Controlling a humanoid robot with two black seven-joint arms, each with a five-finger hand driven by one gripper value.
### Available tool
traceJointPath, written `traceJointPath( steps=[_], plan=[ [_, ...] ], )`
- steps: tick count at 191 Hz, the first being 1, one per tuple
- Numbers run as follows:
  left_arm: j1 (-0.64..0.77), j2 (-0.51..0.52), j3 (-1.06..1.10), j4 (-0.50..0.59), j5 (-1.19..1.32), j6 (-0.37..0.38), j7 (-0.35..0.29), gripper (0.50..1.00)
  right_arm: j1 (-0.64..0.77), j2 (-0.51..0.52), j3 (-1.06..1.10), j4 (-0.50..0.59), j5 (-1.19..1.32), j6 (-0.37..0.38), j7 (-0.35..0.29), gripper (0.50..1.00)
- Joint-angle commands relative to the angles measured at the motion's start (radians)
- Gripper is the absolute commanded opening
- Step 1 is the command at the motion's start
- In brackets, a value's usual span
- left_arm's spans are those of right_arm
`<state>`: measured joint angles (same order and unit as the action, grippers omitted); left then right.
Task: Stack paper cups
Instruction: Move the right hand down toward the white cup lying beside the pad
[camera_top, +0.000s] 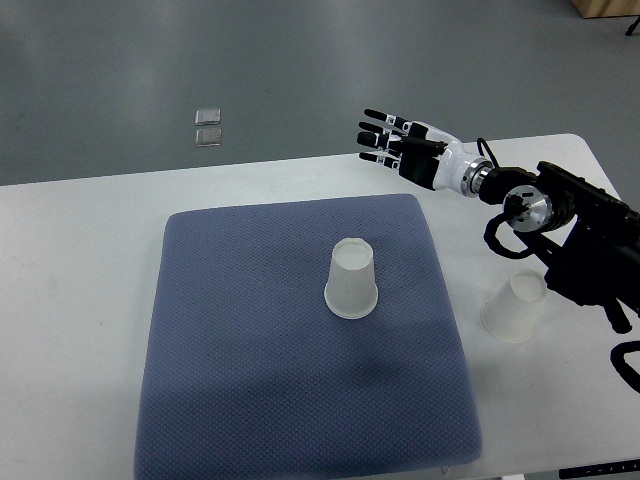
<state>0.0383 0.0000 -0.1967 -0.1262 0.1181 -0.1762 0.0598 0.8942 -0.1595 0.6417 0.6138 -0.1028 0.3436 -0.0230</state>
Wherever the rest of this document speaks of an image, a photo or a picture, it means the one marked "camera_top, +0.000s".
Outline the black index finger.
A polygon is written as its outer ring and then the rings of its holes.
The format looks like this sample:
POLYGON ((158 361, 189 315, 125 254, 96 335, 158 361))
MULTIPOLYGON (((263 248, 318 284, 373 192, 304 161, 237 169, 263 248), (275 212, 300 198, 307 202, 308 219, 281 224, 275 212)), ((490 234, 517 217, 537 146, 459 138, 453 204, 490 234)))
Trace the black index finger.
POLYGON ((411 121, 406 120, 403 117, 384 113, 378 110, 366 108, 364 110, 364 115, 372 120, 376 120, 378 122, 393 126, 394 128, 401 131, 408 131, 411 127, 411 121))

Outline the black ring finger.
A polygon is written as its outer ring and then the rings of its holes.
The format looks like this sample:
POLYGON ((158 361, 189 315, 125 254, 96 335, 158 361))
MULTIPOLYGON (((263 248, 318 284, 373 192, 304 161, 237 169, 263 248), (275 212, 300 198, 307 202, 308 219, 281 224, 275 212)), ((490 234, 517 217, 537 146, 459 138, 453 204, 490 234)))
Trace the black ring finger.
POLYGON ((403 138, 398 135, 360 132, 357 135, 357 143, 364 147, 378 150, 398 150, 403 138))

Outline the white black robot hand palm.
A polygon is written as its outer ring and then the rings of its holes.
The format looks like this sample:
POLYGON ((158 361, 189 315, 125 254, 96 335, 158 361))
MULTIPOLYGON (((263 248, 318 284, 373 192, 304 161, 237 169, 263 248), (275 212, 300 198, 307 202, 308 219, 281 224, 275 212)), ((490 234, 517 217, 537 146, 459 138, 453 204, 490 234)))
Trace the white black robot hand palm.
POLYGON ((478 192, 488 174, 488 159, 467 151, 456 137, 431 125, 413 121, 406 136, 447 143, 444 153, 401 151, 399 175, 429 189, 478 192))

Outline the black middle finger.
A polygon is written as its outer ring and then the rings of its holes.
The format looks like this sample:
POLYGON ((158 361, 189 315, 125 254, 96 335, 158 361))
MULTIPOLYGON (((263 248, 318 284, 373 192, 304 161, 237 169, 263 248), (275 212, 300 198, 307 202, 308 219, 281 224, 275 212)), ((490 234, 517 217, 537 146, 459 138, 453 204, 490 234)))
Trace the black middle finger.
POLYGON ((378 125, 366 121, 360 121, 358 123, 360 132, 358 136, 363 135, 392 135, 397 137, 404 137, 406 133, 402 130, 398 130, 394 125, 378 125))

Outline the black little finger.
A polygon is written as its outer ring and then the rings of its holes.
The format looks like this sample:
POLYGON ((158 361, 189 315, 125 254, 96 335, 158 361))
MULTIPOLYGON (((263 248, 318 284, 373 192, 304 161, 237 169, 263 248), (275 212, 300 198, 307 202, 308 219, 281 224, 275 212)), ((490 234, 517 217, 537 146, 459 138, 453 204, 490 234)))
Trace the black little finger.
POLYGON ((369 161, 392 170, 398 170, 401 163, 401 161, 398 158, 395 158, 393 156, 374 154, 374 153, 368 153, 368 152, 361 152, 359 154, 359 158, 361 160, 369 161))

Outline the black thumb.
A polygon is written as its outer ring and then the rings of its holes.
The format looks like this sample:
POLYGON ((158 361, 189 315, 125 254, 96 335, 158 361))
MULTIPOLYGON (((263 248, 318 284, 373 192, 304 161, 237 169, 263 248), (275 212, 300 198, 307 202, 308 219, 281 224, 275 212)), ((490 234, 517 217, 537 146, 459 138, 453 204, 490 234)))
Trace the black thumb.
POLYGON ((400 141, 400 149, 402 151, 416 151, 422 153, 444 153, 447 143, 443 141, 434 141, 416 137, 403 137, 400 141))

